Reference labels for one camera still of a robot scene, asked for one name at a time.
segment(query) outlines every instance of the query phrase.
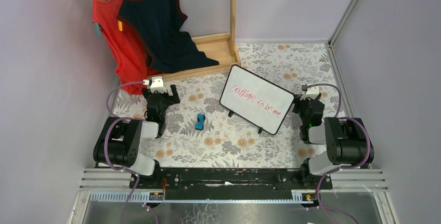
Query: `blue toy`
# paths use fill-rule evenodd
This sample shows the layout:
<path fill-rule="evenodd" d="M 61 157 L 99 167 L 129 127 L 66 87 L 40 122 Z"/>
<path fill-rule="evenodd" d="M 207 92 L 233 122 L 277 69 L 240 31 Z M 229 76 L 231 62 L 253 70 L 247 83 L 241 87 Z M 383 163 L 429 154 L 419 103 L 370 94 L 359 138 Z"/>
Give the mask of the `blue toy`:
<path fill-rule="evenodd" d="M 204 122 L 205 122 L 205 115 L 202 113 L 199 113 L 198 114 L 198 122 L 196 123 L 195 129 L 203 130 L 204 129 Z"/>

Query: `whiteboard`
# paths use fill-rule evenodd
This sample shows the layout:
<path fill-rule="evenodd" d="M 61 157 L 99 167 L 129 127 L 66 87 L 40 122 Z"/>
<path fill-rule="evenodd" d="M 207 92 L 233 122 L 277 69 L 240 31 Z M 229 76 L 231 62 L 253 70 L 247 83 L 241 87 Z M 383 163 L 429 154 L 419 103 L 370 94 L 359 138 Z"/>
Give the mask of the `whiteboard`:
<path fill-rule="evenodd" d="M 289 91 L 237 65 L 231 67 L 220 97 L 223 107 L 272 135 L 279 130 L 293 101 Z"/>

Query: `wooden rack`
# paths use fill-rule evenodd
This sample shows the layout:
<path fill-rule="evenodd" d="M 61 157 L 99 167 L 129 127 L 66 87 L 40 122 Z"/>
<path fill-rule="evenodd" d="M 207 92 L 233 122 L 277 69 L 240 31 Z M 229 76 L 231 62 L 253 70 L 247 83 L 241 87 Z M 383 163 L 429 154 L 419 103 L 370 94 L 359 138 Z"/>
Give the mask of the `wooden rack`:
<path fill-rule="evenodd" d="M 234 64 L 240 65 L 240 57 L 235 42 L 236 0 L 230 0 L 230 32 L 192 38 L 200 51 L 207 57 L 219 61 L 219 65 L 191 69 L 171 74 L 162 74 L 165 81 L 228 72 Z"/>

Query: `black whiteboard frame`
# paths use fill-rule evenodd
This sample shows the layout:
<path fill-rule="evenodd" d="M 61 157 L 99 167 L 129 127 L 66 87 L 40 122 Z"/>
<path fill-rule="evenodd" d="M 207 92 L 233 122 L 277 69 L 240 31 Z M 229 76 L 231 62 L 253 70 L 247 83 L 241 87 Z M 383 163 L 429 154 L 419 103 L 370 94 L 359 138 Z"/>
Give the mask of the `black whiteboard frame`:
<path fill-rule="evenodd" d="M 253 74 L 254 76 L 259 77 L 259 78 L 261 78 L 262 80 L 264 80 L 264 81 L 266 81 L 266 82 L 268 82 L 268 83 L 270 83 L 270 84 L 272 84 L 272 85 L 274 85 L 274 86 L 276 86 L 276 87 L 279 87 L 280 89 L 282 89 L 282 90 L 284 90 L 284 91 L 286 91 L 286 92 L 292 94 L 293 99 L 292 99 L 291 105 L 289 106 L 287 112 L 285 113 L 285 116 L 283 116 L 282 121 L 280 122 L 280 125 L 279 125 L 279 127 L 277 128 L 277 130 L 276 130 L 276 133 L 273 134 L 273 133 L 268 132 L 268 131 L 265 130 L 263 127 L 256 125 L 255 123 L 253 123 L 253 122 L 251 122 L 250 120 L 246 119 L 245 117 L 243 117 L 243 116 L 237 114 L 236 112 L 232 111 L 230 108 L 226 107 L 225 105 L 223 105 L 223 104 L 221 103 L 220 100 L 222 99 L 222 96 L 224 95 L 225 87 L 227 87 L 227 82 L 228 82 L 228 79 L 230 78 L 230 74 L 231 74 L 231 71 L 232 71 L 233 67 L 239 67 L 240 69 L 242 69 L 242 70 L 244 70 L 244 71 L 246 71 L 246 72 L 249 72 L 249 73 Z M 247 69 L 245 69 L 245 68 L 243 68 L 243 67 L 241 67 L 241 66 L 239 66 L 239 65 L 234 64 L 234 65 L 231 66 L 230 71 L 228 72 L 228 76 L 227 76 L 227 80 L 225 81 L 224 89 L 222 90 L 222 94 L 220 95 L 220 98 L 219 98 L 219 104 L 222 105 L 223 107 L 225 107 L 226 109 L 232 111 L 232 112 L 233 112 L 234 114 L 236 114 L 237 116 L 239 116 L 239 117 L 241 117 L 241 118 L 247 120 L 248 122 L 254 124 L 254 125 L 257 126 L 258 128 L 262 128 L 262 130 L 264 130 L 264 131 L 267 132 L 268 134 L 274 136 L 275 134 L 277 134 L 277 132 L 279 132 L 279 129 L 280 129 L 280 127 L 282 126 L 283 121 L 284 121 L 285 118 L 287 117 L 288 112 L 291 110 L 291 106 L 292 106 L 293 103 L 294 103 L 294 97 L 295 97 L 294 93 L 292 93 L 292 92 L 286 90 L 285 88 L 282 88 L 282 87 L 280 87 L 280 86 L 274 84 L 273 82 L 266 80 L 265 78 L 263 78 L 263 77 L 261 77 L 261 76 L 255 74 L 254 72 L 250 72 L 250 71 L 248 71 Z"/>

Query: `clothing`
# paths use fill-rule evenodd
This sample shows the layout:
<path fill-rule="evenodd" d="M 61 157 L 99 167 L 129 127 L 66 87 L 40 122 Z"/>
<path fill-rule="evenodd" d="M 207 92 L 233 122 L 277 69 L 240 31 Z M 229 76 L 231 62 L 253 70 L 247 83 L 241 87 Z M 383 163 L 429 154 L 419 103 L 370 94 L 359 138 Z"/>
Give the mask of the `clothing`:
<path fill-rule="evenodd" d="M 179 31 L 187 19 L 179 0 L 124 0 L 118 19 L 139 34 L 149 68 L 174 73 L 219 64 L 198 51 L 188 32 Z"/>
<path fill-rule="evenodd" d="M 138 37 L 129 28 L 120 31 L 116 19 L 123 0 L 94 0 L 93 19 L 101 26 L 101 32 L 106 38 L 107 44 L 112 51 L 118 66 L 115 73 L 120 77 L 121 84 L 142 81 L 148 75 L 156 75 L 161 72 L 147 70 L 146 53 Z M 122 89 L 130 94 L 142 94 L 141 89 L 145 85 L 129 85 Z"/>

